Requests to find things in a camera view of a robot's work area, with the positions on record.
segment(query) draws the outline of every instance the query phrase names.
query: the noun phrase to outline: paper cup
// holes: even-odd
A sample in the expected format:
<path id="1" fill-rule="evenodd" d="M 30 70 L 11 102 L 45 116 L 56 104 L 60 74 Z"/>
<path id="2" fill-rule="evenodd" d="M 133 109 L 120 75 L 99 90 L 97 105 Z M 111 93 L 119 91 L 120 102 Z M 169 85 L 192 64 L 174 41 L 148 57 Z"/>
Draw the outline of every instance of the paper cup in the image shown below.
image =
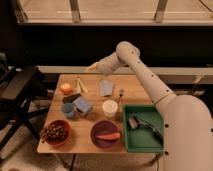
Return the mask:
<path id="1" fill-rule="evenodd" d="M 75 105 L 73 103 L 64 103 L 61 107 L 61 111 L 67 118 L 73 118 L 75 115 Z"/>
<path id="2" fill-rule="evenodd" d="M 107 118 L 113 118 L 118 110 L 118 103 L 114 100 L 106 100 L 102 105 L 104 115 Z"/>

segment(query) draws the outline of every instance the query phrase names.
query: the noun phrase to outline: white lid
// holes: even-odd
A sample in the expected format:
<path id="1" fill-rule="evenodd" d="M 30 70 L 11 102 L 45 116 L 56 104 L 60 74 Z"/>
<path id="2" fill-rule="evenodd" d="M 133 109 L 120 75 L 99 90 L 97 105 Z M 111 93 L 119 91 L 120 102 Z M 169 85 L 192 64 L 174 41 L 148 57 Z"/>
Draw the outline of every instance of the white lid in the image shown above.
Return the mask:
<path id="1" fill-rule="evenodd" d="M 104 112 L 114 114 L 118 110 L 118 104 L 114 100 L 106 100 L 103 105 Z"/>

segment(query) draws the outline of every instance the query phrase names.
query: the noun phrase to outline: green tray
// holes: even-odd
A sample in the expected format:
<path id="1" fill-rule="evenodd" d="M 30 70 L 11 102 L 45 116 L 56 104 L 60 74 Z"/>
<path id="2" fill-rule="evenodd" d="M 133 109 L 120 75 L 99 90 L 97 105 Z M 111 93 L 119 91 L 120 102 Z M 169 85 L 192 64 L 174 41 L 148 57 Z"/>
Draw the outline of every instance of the green tray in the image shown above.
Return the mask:
<path id="1" fill-rule="evenodd" d="M 128 152 L 162 153 L 163 146 L 156 140 L 149 129 L 132 129 L 129 118 L 137 115 L 153 124 L 163 134 L 163 119 L 153 105 L 124 105 L 123 132 L 125 148 Z"/>

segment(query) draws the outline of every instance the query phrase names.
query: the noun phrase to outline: orange carrot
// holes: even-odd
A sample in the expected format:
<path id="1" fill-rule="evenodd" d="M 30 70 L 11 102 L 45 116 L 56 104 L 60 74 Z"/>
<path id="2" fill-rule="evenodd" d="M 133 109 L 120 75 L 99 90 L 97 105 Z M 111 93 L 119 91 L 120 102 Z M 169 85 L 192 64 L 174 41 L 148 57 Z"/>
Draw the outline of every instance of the orange carrot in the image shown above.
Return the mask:
<path id="1" fill-rule="evenodd" d="M 119 132 L 96 135 L 96 138 L 101 139 L 101 140 L 117 140 L 120 137 L 121 137 L 121 134 Z"/>

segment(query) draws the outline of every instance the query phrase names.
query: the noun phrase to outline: black cable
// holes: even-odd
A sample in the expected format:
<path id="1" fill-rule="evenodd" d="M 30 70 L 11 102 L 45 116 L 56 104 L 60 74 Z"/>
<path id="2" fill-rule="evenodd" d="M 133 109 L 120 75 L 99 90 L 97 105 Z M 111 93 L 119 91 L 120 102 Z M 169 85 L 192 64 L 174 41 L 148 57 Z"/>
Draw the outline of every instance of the black cable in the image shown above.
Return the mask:
<path id="1" fill-rule="evenodd" d="M 155 157 L 156 157 L 156 162 L 157 162 L 157 171 L 159 171 L 159 161 L 158 161 L 158 155 L 155 154 Z"/>
<path id="2" fill-rule="evenodd" d="M 208 7 L 206 3 L 204 3 L 202 0 L 198 0 L 209 12 L 213 12 L 211 8 Z"/>

